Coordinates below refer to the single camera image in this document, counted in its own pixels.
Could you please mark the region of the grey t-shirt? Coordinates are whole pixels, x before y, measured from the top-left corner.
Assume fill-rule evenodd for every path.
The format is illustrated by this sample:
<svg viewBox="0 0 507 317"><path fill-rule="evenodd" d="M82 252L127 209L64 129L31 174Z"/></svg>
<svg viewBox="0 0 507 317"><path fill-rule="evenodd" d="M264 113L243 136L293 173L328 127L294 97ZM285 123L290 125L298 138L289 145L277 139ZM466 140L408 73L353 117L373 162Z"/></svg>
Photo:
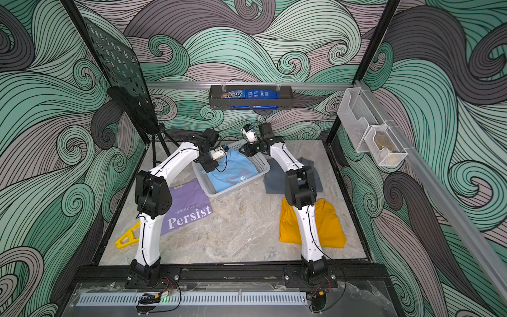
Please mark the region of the grey t-shirt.
<svg viewBox="0 0 507 317"><path fill-rule="evenodd" d="M300 157L298 159L303 165L310 165L314 171L314 177L316 181L316 191L318 193L323 192L323 186L318 174L314 161ZM278 162L273 158L267 160L270 166L270 171L264 177L265 192L267 194L284 194L285 193L285 172L279 166Z"/></svg>

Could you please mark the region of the white perforated plastic basket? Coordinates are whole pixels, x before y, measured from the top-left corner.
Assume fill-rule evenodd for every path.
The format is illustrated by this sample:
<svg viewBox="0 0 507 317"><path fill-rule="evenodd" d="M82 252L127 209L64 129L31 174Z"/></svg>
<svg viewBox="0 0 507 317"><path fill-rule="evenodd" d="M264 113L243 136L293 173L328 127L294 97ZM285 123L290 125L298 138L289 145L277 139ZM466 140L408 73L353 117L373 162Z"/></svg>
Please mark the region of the white perforated plastic basket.
<svg viewBox="0 0 507 317"><path fill-rule="evenodd" d="M227 155L219 160L218 169L205 173L203 167L193 162L195 176L204 193L209 198L219 198L261 180L269 171L270 166L263 154L252 157L243 155L239 150L246 141L235 141L228 146Z"/></svg>

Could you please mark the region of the purple Persist t-shirt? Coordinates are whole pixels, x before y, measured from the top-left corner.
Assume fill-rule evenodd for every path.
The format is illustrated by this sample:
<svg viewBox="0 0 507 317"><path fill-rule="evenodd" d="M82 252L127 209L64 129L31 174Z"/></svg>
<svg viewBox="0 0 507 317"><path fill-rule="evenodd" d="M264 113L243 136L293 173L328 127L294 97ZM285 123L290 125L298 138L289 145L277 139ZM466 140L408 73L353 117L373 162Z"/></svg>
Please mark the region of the purple Persist t-shirt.
<svg viewBox="0 0 507 317"><path fill-rule="evenodd" d="M173 201L164 216L161 236L213 213L209 198L196 178L177 188L171 188L170 193Z"/></svg>

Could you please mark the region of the yellow t-shirt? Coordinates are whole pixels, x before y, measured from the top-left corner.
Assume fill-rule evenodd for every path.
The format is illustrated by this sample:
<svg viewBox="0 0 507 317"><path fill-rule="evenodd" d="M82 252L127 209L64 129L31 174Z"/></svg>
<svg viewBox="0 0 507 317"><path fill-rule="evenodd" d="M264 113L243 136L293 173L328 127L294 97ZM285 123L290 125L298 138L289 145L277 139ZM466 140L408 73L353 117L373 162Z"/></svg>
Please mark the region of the yellow t-shirt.
<svg viewBox="0 0 507 317"><path fill-rule="evenodd" d="M320 244L326 248L344 248L347 242L334 206L319 199L315 206L316 228ZM279 241L302 244L296 213L284 198L281 205Z"/></svg>

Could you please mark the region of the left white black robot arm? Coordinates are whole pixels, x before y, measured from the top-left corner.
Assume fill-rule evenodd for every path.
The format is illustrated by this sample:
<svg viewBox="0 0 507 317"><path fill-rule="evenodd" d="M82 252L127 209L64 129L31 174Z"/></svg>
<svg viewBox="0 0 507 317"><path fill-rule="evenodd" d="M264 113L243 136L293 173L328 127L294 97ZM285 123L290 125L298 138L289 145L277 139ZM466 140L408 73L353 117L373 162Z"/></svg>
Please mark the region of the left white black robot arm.
<svg viewBox="0 0 507 317"><path fill-rule="evenodd" d="M218 160L225 155L215 145L219 133L207 128L199 136L190 136L174 153L148 171L136 175L135 202L140 221L137 252L131 262L133 275L147 287L154 287L161 279L160 237L165 214L172 206L170 186L190 163L201 163L206 171L215 170Z"/></svg>

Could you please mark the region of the light blue t-shirt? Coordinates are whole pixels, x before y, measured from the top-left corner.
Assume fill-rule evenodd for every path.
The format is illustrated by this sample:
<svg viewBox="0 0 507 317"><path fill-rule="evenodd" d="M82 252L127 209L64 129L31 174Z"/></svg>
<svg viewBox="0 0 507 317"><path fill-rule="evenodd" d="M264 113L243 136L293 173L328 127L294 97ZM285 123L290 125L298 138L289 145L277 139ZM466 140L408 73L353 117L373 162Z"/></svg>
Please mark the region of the light blue t-shirt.
<svg viewBox="0 0 507 317"><path fill-rule="evenodd" d="M230 150L214 171L205 173L201 169L199 172L207 175L216 192L222 192L259 174L255 165L236 149Z"/></svg>

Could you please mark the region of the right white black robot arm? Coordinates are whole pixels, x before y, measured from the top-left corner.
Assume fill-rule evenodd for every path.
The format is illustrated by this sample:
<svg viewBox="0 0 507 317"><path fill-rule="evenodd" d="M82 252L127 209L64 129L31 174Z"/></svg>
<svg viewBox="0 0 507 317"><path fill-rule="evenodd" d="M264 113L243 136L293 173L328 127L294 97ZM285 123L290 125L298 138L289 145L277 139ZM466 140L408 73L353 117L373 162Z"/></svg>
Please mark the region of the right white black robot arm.
<svg viewBox="0 0 507 317"><path fill-rule="evenodd" d="M282 137L276 136L271 124L258 126L259 132L251 124L242 128L246 144L240 152L247 157L258 153L275 159L285 173L285 198L293 208L298 221L302 240L302 278L309 285L327 276L328 265L316 225L316 181L311 166L303 165L289 151Z"/></svg>

